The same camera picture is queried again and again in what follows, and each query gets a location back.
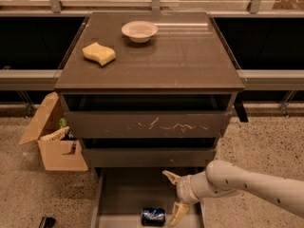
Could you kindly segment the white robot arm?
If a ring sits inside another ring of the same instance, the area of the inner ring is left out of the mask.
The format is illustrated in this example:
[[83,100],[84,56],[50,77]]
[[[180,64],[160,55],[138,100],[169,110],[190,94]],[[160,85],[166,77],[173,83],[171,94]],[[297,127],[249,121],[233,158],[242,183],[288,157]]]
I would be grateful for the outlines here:
[[300,180],[250,172],[221,160],[209,162],[204,171],[194,175],[179,176],[167,170],[162,173],[176,186],[180,200],[173,205],[171,227],[181,222],[191,205],[205,198],[228,197],[238,190],[304,217],[304,182]]

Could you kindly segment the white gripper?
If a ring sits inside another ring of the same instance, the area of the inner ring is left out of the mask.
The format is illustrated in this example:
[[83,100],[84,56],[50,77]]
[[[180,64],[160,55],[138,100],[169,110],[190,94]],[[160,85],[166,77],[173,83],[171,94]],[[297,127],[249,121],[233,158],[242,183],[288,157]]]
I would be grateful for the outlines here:
[[207,194],[208,181],[204,172],[182,177],[167,170],[163,170],[162,173],[173,185],[177,185],[177,196],[181,201],[175,202],[173,205],[169,222],[169,225],[173,227],[178,225],[188,213],[190,205],[199,202]]

